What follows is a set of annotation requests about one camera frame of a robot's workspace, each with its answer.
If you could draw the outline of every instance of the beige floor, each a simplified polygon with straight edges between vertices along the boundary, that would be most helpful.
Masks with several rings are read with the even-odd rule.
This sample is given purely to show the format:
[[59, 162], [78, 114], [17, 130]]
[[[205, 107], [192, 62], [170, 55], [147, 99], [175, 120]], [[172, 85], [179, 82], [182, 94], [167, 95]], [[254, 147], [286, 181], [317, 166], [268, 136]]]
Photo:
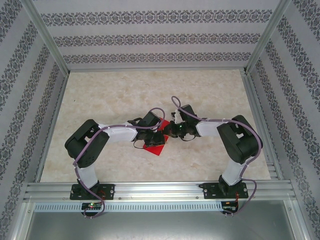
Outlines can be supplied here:
[[[170, 120], [175, 110], [172, 95], [182, 105], [190, 104], [199, 117], [227, 119], [241, 114], [255, 126], [238, 70], [71, 73], [41, 181], [76, 181], [64, 144], [87, 119], [122, 124], [161, 107]], [[160, 156], [136, 149], [132, 142], [113, 143], [103, 149], [95, 170], [102, 182], [205, 181], [218, 180], [228, 161], [219, 137], [190, 142], [169, 138]], [[270, 179], [263, 154], [244, 176]]]

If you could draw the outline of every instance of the wallpaper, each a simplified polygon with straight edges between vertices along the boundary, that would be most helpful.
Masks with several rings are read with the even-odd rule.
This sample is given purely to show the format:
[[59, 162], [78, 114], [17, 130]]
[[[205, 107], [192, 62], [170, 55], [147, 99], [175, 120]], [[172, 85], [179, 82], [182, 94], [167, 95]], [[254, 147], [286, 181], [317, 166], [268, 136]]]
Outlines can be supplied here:
[[292, 1], [251, 73], [311, 239], [320, 239], [319, 10], [317, 1]]
[[35, 0], [71, 70], [244, 67], [279, 0]]
[[33, 182], [66, 81], [19, 1], [0, 3], [0, 240]]

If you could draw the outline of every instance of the red block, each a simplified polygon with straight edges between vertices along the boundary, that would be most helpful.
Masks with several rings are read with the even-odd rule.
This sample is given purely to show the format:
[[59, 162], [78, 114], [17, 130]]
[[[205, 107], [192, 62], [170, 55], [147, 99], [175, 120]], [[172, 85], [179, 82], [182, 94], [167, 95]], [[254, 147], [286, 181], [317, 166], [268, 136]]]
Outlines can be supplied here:
[[[158, 131], [161, 131], [165, 128], [165, 126], [167, 126], [170, 122], [168, 122], [167, 120], [164, 120], [161, 127], [158, 129]], [[165, 142], [167, 142], [168, 140], [168, 136], [164, 135], [164, 140]], [[150, 147], [146, 147], [146, 145], [143, 145], [144, 150], [153, 153], [155, 155], [160, 155], [160, 153], [162, 152], [162, 149], [164, 148], [165, 145], [161, 145], [161, 146], [150, 146]]]

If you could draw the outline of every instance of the bracket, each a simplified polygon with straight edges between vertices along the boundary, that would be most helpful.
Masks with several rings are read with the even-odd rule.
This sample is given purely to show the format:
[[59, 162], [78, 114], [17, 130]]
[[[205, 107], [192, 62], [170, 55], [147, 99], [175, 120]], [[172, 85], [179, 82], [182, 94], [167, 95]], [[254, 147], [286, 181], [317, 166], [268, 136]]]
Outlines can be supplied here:
[[[90, 189], [103, 200], [113, 200], [115, 195], [114, 184], [99, 184], [96, 189]], [[70, 200], [98, 200], [86, 191], [81, 184], [73, 184], [71, 187]]]
[[218, 182], [206, 182], [199, 185], [203, 189], [204, 199], [235, 199], [236, 193], [239, 199], [247, 199], [249, 197], [247, 185], [241, 182], [234, 191], [230, 191], [227, 195], [219, 189]]

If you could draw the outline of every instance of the patterned wallpaper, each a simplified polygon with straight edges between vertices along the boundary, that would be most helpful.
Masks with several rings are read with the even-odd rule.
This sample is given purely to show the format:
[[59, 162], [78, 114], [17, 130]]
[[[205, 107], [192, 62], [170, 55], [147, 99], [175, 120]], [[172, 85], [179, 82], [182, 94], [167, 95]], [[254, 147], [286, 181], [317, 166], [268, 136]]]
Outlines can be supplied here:
[[19, 1], [0, 3], [0, 240], [35, 180], [66, 81]]
[[251, 73], [281, 170], [320, 239], [320, 7], [293, 0]]
[[71, 70], [244, 67], [279, 0], [35, 0]]

